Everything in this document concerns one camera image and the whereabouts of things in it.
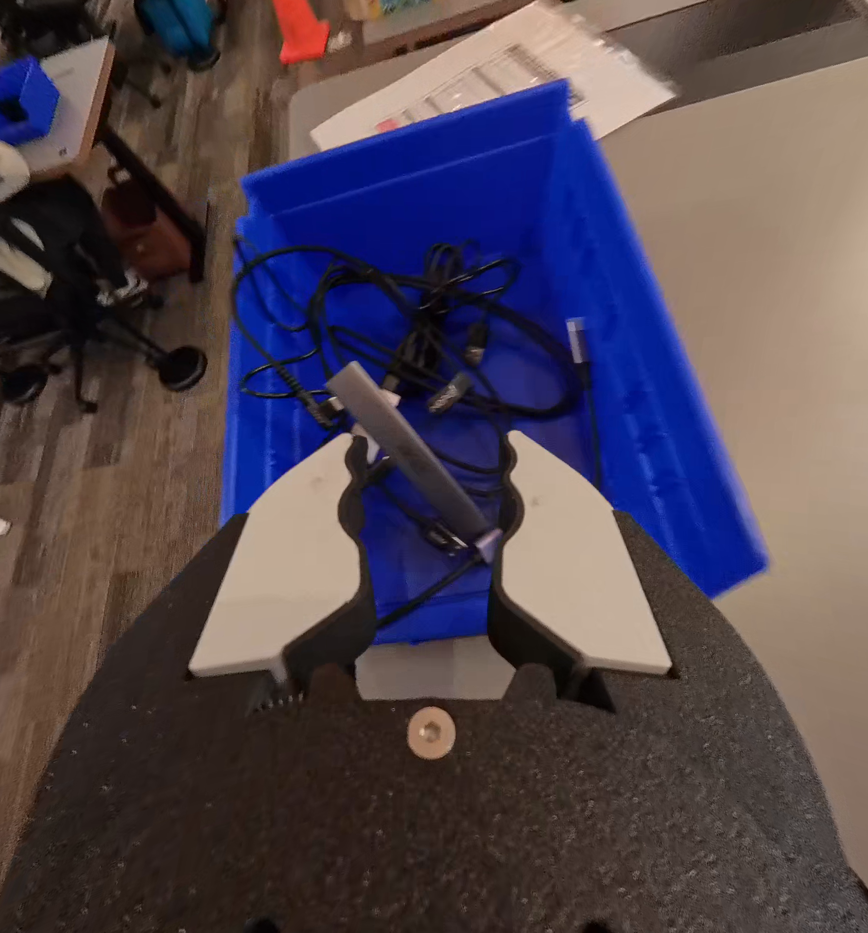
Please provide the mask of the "small wooden side table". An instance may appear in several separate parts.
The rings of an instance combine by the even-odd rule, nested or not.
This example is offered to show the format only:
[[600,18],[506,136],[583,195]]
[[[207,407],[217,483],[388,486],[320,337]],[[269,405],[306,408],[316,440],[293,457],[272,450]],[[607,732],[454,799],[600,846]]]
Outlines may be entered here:
[[185,237],[191,258],[189,280],[201,283],[207,265],[207,223],[192,216],[109,125],[114,63],[115,46],[108,37],[40,59],[43,72],[59,91],[59,100],[50,132],[20,146],[20,155],[30,169],[31,180],[44,181],[82,168],[94,146],[102,146]]

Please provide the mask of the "teal bag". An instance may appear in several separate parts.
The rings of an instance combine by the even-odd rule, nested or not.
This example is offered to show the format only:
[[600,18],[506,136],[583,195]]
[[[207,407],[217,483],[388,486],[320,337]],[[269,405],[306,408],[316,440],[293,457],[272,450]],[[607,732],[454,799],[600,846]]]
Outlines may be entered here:
[[144,35],[193,72],[218,63],[215,39],[226,18],[224,2],[135,1],[134,11]]

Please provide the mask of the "black office chair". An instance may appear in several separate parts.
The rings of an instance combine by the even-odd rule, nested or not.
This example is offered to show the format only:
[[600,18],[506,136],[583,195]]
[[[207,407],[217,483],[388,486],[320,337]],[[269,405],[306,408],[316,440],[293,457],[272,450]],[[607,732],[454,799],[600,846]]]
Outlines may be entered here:
[[67,351],[74,399],[97,411],[84,394],[86,350],[115,344],[153,369],[161,385],[184,392],[207,372],[207,356],[181,345],[165,349],[132,321],[134,311],[158,308],[161,298],[125,265],[104,220],[74,177],[34,183],[0,201],[0,392],[29,404],[61,372]]

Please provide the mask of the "blue plastic bin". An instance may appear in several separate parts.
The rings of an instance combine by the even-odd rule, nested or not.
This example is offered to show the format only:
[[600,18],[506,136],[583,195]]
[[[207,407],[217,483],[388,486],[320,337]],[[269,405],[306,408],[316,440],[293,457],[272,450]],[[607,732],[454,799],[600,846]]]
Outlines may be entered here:
[[357,361],[490,519],[499,433],[591,482],[568,341],[581,318],[604,491],[700,590],[764,543],[600,147],[555,83],[240,181],[221,515],[343,431],[313,418]]

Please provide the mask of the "braided hub cable silver plug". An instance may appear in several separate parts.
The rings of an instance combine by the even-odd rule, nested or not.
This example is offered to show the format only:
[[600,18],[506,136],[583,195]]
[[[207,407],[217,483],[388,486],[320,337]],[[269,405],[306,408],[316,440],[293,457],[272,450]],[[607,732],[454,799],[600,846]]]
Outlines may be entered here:
[[[591,440],[592,470],[591,483],[599,491],[604,491],[604,472],[603,457],[601,450],[601,441],[598,425],[598,416],[596,412],[595,399],[592,385],[592,364],[589,354],[588,339],[586,337],[586,327],[581,318],[571,318],[567,321],[568,341],[570,353],[573,359],[573,367],[580,379],[582,394],[585,397],[586,407],[589,417],[589,437]],[[390,626],[400,622],[409,615],[417,612],[426,602],[431,600],[438,593],[453,585],[457,580],[463,577],[470,570],[483,566],[486,562],[482,554],[470,552],[469,558],[465,562],[451,570],[445,577],[442,577],[437,583],[423,590],[420,594],[409,600],[406,604],[393,610],[384,616],[377,625],[380,632]]]

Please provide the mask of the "white printed paper sheet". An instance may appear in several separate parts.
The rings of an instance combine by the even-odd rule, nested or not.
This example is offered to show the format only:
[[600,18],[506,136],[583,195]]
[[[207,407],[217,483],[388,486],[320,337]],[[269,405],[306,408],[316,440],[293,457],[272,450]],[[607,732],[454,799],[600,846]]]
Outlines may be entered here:
[[563,5],[533,2],[460,40],[311,131],[326,151],[548,84],[594,139],[677,97],[677,87]]

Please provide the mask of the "brown bag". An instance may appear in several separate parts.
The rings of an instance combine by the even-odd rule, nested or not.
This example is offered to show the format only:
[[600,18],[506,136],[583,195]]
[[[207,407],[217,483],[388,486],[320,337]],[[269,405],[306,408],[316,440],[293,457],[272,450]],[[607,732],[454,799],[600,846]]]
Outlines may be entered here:
[[102,194],[100,211],[125,262],[149,283],[189,272],[188,240],[137,181],[109,185]]

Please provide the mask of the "small blue bin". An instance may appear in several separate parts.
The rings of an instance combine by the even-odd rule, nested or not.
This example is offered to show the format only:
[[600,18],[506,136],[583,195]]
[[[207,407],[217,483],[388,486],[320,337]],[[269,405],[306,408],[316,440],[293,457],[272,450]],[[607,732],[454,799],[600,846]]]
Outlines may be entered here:
[[60,92],[39,60],[0,67],[0,142],[19,147],[49,135]]

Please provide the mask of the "silver slim usb hub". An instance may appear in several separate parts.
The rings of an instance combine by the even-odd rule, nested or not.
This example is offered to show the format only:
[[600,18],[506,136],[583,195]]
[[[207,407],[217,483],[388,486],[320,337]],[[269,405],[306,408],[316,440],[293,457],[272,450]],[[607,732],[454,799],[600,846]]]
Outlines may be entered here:
[[490,561],[499,537],[495,524],[486,518],[360,363],[354,361],[345,366],[328,380],[326,387],[450,529]]

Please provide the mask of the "orange striped cone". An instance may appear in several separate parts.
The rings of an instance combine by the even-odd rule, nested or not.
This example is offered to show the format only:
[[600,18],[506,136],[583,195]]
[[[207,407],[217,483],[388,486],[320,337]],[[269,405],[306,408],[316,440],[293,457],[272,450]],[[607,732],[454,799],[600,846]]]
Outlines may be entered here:
[[308,1],[273,1],[282,45],[284,66],[321,60],[330,40],[330,23],[319,19]]

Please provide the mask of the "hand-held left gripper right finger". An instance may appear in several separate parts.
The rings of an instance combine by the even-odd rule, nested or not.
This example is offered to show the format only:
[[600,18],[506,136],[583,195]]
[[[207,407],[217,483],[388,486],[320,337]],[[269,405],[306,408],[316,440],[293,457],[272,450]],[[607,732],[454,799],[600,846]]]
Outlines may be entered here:
[[613,507],[531,437],[512,430],[507,442],[491,646],[514,668],[548,667],[557,682],[595,670],[668,674],[672,661]]

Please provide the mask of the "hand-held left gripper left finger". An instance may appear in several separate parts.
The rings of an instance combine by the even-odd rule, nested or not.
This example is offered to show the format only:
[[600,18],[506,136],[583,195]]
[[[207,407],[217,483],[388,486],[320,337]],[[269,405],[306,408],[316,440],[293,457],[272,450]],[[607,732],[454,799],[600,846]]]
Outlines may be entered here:
[[270,672],[309,682],[346,667],[376,636],[361,487],[368,442],[346,434],[276,480],[246,513],[192,676]]

